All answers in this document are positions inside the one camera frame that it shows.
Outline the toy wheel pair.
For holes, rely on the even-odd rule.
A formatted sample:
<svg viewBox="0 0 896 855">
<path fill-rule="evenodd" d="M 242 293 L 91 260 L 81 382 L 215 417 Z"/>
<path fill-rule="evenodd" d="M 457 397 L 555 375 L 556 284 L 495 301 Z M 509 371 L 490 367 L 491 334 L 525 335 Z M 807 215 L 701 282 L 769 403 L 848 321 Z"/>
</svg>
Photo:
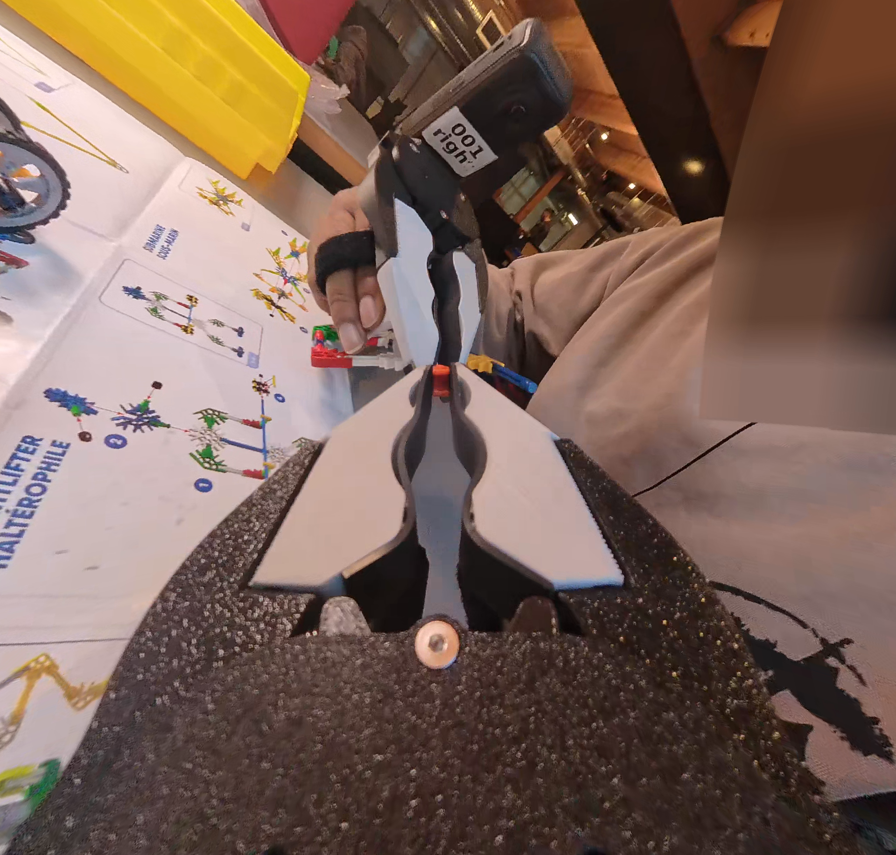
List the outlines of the toy wheel pair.
<svg viewBox="0 0 896 855">
<path fill-rule="evenodd" d="M 1 239 L 33 244 L 34 230 L 57 220 L 71 197 L 69 179 L 1 101 Z"/>
</svg>

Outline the clear plastic bag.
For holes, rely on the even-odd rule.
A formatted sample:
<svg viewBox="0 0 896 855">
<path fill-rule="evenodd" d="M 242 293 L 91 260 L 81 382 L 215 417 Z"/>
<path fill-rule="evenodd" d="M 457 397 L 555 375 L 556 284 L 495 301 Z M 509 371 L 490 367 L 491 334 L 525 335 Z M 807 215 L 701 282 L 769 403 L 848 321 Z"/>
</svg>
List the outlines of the clear plastic bag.
<svg viewBox="0 0 896 855">
<path fill-rule="evenodd" d="M 340 114 L 343 103 L 350 97 L 350 89 L 332 81 L 315 65 L 301 66 L 309 76 L 305 114 L 316 121 Z"/>
</svg>

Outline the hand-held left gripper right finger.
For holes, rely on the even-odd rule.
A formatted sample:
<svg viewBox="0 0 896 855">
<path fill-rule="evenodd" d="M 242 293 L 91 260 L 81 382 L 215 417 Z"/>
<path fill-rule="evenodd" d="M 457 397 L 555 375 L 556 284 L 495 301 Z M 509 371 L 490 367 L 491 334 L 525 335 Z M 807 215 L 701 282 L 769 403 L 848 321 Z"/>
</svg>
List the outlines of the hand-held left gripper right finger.
<svg viewBox="0 0 896 855">
<path fill-rule="evenodd" d="M 458 583 L 471 629 L 507 629 L 541 598 L 578 629 L 568 594 L 624 585 L 624 573 L 559 438 L 465 366 L 451 368 L 454 450 L 469 476 Z"/>
</svg>

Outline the white instruction sheet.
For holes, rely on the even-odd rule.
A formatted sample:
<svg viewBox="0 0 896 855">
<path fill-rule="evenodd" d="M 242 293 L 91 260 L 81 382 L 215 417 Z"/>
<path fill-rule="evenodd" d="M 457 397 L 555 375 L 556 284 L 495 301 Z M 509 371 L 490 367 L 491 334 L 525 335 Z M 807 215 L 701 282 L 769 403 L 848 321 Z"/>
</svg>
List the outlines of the white instruction sheet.
<svg viewBox="0 0 896 855">
<path fill-rule="evenodd" d="M 173 572 L 352 410 L 311 367 L 308 220 L 282 219 L 2 6 L 2 100 L 71 197 L 2 241 L 2 849 L 68 766 Z"/>
</svg>

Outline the yellow plastic bin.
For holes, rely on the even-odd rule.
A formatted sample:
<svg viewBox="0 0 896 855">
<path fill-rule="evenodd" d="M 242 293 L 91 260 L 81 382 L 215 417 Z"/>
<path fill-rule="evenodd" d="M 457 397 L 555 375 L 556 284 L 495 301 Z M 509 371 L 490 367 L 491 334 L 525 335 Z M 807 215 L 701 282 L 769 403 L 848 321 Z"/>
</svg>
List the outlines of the yellow plastic bin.
<svg viewBox="0 0 896 855">
<path fill-rule="evenodd" d="M 234 175 L 275 173 L 310 77 L 236 0 L 2 0 Z"/>
</svg>

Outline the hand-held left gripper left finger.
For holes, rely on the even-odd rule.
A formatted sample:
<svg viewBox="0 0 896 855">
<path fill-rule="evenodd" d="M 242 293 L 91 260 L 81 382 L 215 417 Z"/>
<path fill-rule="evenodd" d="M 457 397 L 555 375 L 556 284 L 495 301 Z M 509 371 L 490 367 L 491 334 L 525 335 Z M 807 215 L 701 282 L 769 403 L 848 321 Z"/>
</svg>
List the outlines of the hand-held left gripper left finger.
<svg viewBox="0 0 896 855">
<path fill-rule="evenodd" d="M 335 428 L 265 541 L 253 588 L 349 597 L 372 629 L 421 619 L 429 562 L 412 480 L 432 402 L 431 368 L 418 368 Z"/>
</svg>

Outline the person's right forearm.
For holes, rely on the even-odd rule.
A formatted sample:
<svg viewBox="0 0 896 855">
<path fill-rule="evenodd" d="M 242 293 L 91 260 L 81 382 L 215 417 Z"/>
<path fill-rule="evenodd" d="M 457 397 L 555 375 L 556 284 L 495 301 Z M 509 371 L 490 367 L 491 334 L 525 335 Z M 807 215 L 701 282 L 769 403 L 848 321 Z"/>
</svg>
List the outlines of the person's right forearm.
<svg viewBox="0 0 896 855">
<path fill-rule="evenodd" d="M 722 218 L 488 267 L 484 350 L 532 415 L 597 460 L 708 443 L 699 382 Z"/>
</svg>

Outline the person's upper body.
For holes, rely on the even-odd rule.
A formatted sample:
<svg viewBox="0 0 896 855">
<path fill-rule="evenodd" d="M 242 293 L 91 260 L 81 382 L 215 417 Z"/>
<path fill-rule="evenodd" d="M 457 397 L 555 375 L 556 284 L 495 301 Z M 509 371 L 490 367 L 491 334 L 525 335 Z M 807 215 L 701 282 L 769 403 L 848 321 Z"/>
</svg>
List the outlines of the person's upper body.
<svg viewBox="0 0 896 855">
<path fill-rule="evenodd" d="M 721 428 L 697 446 L 585 451 L 740 618 L 827 790 L 893 793 L 894 438 L 711 421 Z"/>
</svg>

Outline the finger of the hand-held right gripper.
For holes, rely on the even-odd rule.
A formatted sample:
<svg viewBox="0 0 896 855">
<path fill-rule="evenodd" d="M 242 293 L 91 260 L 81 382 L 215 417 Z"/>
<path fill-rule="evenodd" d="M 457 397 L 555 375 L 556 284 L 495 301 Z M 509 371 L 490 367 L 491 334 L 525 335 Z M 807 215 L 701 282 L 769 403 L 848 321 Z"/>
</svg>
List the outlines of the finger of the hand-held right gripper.
<svg viewBox="0 0 896 855">
<path fill-rule="evenodd" d="M 394 217 L 397 251 L 382 264 L 386 314 L 401 356 L 415 368 L 425 368 L 438 353 L 435 293 L 428 270 L 433 236 L 417 212 L 401 200 L 394 201 Z"/>
<path fill-rule="evenodd" d="M 481 345 L 487 291 L 487 259 L 481 246 L 437 256 L 439 364 L 464 364 Z"/>
</svg>

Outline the colourful construction toy model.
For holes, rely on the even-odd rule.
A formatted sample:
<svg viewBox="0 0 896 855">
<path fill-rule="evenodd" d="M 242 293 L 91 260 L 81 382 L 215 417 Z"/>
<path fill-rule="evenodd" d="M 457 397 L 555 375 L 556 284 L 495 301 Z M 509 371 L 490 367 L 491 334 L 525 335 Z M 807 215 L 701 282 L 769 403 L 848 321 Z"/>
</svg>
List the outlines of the colourful construction toy model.
<svg viewBox="0 0 896 855">
<path fill-rule="evenodd" d="M 411 361 L 400 354 L 396 335 L 388 323 L 370 334 L 357 353 L 345 349 L 340 334 L 332 324 L 316 325 L 311 335 L 310 360 L 314 368 L 380 368 L 392 371 L 411 368 Z M 508 397 L 530 398 L 538 389 L 532 379 L 485 354 L 471 353 L 466 367 Z"/>
</svg>

